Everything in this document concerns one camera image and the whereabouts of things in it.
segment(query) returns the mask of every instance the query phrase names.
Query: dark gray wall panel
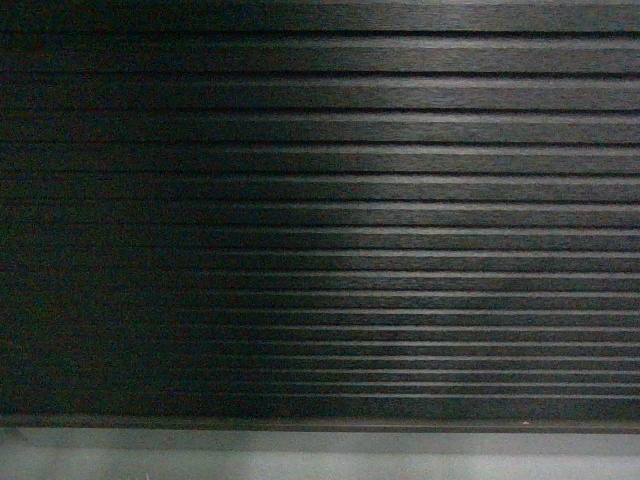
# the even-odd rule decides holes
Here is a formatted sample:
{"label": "dark gray wall panel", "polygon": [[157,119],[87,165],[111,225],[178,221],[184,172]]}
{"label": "dark gray wall panel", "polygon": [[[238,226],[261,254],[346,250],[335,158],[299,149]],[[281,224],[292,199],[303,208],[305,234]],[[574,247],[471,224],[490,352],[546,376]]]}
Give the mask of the dark gray wall panel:
{"label": "dark gray wall panel", "polygon": [[0,423],[637,421],[639,7],[8,7]]}

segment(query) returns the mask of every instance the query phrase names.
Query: ribbed surface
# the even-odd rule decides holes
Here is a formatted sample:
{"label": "ribbed surface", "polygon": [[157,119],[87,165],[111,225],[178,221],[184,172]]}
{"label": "ribbed surface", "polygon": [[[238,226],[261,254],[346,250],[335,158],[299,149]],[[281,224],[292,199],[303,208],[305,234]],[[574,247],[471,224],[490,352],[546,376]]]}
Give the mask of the ribbed surface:
{"label": "ribbed surface", "polygon": [[0,30],[0,414],[640,417],[638,2]]}

